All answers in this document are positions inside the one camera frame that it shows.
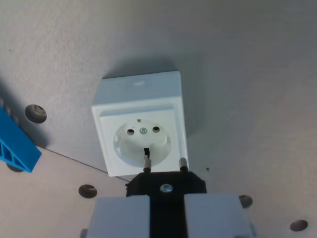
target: socket hole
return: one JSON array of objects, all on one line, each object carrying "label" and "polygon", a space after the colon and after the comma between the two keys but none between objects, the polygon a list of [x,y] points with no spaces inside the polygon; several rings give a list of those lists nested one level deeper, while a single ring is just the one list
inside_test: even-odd
[{"label": "socket hole", "polygon": [[158,133],[159,132],[159,127],[158,126],[154,126],[153,127],[153,132],[154,133]]},{"label": "socket hole", "polygon": [[290,225],[290,229],[294,232],[301,232],[305,230],[308,227],[308,222],[305,220],[297,220],[292,222]]},{"label": "socket hole", "polygon": [[128,134],[128,135],[133,135],[133,134],[134,134],[134,130],[128,129],[128,130],[127,130],[127,134]]}]

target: blue plastic part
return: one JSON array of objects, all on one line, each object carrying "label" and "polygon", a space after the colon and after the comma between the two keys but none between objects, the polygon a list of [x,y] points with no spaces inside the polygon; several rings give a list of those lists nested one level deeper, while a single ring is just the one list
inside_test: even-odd
[{"label": "blue plastic part", "polygon": [[35,144],[0,107],[0,160],[30,173],[41,154]]}]

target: hole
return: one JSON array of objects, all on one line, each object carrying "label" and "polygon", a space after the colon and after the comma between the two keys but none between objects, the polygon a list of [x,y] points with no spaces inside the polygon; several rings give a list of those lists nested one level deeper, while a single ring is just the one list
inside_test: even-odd
[{"label": "hole", "polygon": [[24,113],[29,121],[37,124],[45,122],[48,117],[45,110],[35,104],[28,105]]},{"label": "hole", "polygon": [[8,168],[14,172],[23,172],[23,170],[16,168],[15,166],[12,166],[10,164],[6,164]]},{"label": "hole", "polygon": [[128,134],[128,135],[133,135],[133,134],[134,134],[134,130],[128,129],[128,130],[127,130],[127,134]]},{"label": "hole", "polygon": [[97,189],[90,184],[81,185],[78,192],[84,198],[93,198],[97,195]]},{"label": "hole", "polygon": [[297,220],[292,222],[290,225],[290,229],[294,232],[301,232],[305,230],[308,227],[308,222],[305,220]]},{"label": "hole", "polygon": [[3,156],[6,160],[12,161],[12,154],[11,152],[8,150],[8,148],[6,148],[4,145],[2,145],[3,148]]},{"label": "hole", "polygon": [[243,208],[248,208],[252,205],[253,203],[253,199],[252,197],[248,196],[248,195],[241,195],[239,196],[241,205]]},{"label": "hole", "polygon": [[80,238],[86,238],[88,233],[88,229],[82,229],[80,232]]},{"label": "hole", "polygon": [[153,127],[153,132],[154,133],[158,133],[159,132],[159,127],[158,126],[154,126]]}]

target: electrical socket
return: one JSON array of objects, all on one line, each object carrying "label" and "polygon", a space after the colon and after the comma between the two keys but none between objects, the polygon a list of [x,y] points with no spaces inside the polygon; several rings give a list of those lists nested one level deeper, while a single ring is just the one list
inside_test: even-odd
[{"label": "electrical socket", "polygon": [[110,176],[141,173],[146,148],[153,172],[188,160],[178,71],[103,79],[92,112]]}]

